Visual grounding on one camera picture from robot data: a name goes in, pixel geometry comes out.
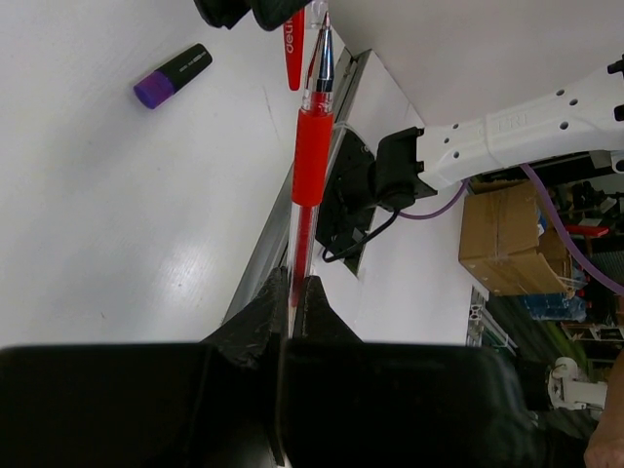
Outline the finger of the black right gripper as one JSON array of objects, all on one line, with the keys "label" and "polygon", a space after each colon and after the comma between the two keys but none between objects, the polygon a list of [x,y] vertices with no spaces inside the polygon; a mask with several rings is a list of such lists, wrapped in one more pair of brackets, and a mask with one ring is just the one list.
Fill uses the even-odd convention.
[{"label": "finger of the black right gripper", "polygon": [[232,29],[251,9],[245,0],[194,0],[200,17],[215,28]]},{"label": "finger of the black right gripper", "polygon": [[257,24],[273,31],[304,10],[311,0],[251,0],[250,7]]}]

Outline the red pen cap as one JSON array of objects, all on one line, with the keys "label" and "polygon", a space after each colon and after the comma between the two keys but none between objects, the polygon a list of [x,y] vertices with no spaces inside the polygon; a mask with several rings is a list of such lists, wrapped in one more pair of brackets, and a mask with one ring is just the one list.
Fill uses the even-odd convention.
[{"label": "red pen cap", "polygon": [[328,1],[312,1],[283,24],[286,71],[292,92],[298,91],[301,86],[305,31],[320,29],[328,9]]}]

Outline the purple highlighter marker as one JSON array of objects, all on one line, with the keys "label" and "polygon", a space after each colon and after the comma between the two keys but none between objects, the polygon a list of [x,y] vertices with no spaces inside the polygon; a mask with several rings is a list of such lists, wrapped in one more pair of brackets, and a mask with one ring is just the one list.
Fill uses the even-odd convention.
[{"label": "purple highlighter marker", "polygon": [[188,85],[213,63],[202,44],[195,44],[162,64],[133,86],[137,99],[154,110]]}]

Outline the red pen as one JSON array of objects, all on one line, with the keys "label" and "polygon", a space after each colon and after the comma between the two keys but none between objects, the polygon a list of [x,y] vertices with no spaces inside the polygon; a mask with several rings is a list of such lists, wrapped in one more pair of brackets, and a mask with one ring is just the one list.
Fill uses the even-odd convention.
[{"label": "red pen", "polygon": [[332,24],[326,12],[303,81],[292,164],[292,209],[287,266],[288,325],[294,326],[303,283],[310,275],[311,254],[321,205],[333,127],[334,59]]}]

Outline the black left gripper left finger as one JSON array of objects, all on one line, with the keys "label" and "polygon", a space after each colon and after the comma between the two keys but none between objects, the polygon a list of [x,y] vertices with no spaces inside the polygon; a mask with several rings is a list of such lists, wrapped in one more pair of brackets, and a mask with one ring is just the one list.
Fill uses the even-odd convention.
[{"label": "black left gripper left finger", "polygon": [[278,467],[277,364],[288,280],[198,342],[1,352],[5,467]]}]

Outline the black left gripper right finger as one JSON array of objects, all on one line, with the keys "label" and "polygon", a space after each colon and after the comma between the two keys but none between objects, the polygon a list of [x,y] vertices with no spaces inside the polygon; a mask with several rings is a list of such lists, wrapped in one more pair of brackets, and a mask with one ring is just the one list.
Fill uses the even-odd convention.
[{"label": "black left gripper right finger", "polygon": [[513,367],[456,345],[364,342],[308,278],[284,350],[294,467],[535,467],[541,445]]}]

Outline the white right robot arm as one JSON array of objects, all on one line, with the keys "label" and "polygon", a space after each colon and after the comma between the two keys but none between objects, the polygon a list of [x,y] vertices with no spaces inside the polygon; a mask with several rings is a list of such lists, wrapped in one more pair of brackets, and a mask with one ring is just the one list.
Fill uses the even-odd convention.
[{"label": "white right robot arm", "polygon": [[383,138],[373,161],[332,176],[350,212],[401,211],[472,176],[551,157],[623,147],[623,63],[545,97],[451,126]]}]

